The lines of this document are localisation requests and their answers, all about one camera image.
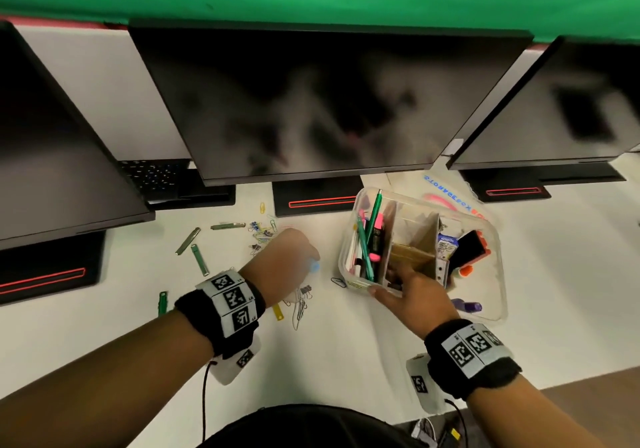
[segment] person's left arm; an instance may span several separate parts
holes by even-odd
[[[315,248],[287,229],[239,273],[268,308],[300,285],[309,257]],[[0,446],[127,446],[213,356],[174,310],[0,400]]]

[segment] keyboard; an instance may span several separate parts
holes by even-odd
[[[178,199],[180,175],[188,159],[127,160],[118,162],[147,202]]]

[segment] white desk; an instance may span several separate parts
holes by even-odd
[[[429,192],[421,190],[420,174],[406,177],[414,195]],[[366,186],[390,186],[384,175],[363,179]],[[640,365],[639,186],[550,191],[548,201],[487,206],[499,227],[509,304],[507,322],[494,331],[540,388]],[[169,291],[171,307],[199,283],[190,251],[174,254],[193,227],[203,228],[196,242],[212,273],[241,266],[250,258],[251,234],[208,226],[268,222],[260,202],[269,213],[268,184],[242,185],[233,207],[162,211],[155,222],[110,231],[99,285],[0,308],[0,397],[155,318],[160,291]],[[209,379],[209,434],[282,403],[345,406],[391,423],[422,415],[404,370],[404,361],[424,350],[420,340],[373,299],[330,281],[347,218],[278,221],[303,230],[323,257],[321,271],[309,276],[313,299],[298,331],[291,307],[283,307],[281,322],[268,310],[258,331],[260,355],[227,387]],[[132,446],[196,446],[202,377],[200,371],[188,381]]]

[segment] plastic storage box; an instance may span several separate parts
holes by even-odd
[[[344,233],[338,266],[348,288],[366,293],[365,290],[370,285],[378,284],[394,294],[401,295],[400,291],[390,287],[385,278],[391,245],[393,242],[396,244],[409,242],[412,235],[414,237],[416,234],[419,235],[420,228],[424,228],[429,221],[433,221],[434,214],[437,214],[438,218],[445,221],[452,220],[451,222],[454,224],[459,222],[465,232],[479,231],[486,241],[486,250],[489,251],[488,255],[473,264],[473,271],[468,276],[461,276],[459,271],[450,272],[451,282],[447,287],[449,297],[476,301],[482,305],[481,312],[460,312],[460,316],[487,325],[504,321],[508,315],[507,301],[500,255],[500,239],[495,227],[484,219],[443,208],[430,202],[383,190],[380,211],[385,216],[385,252],[382,261],[377,265],[377,282],[356,276],[352,263],[355,257],[354,241],[357,240],[356,215],[359,213],[358,211],[364,210],[367,219],[370,217],[378,190],[377,188],[364,188],[360,191]]]

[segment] person's left hand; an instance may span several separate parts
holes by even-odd
[[[320,255],[297,229],[288,228],[240,269],[262,294],[266,307],[272,307],[300,286],[309,272],[311,258]]]

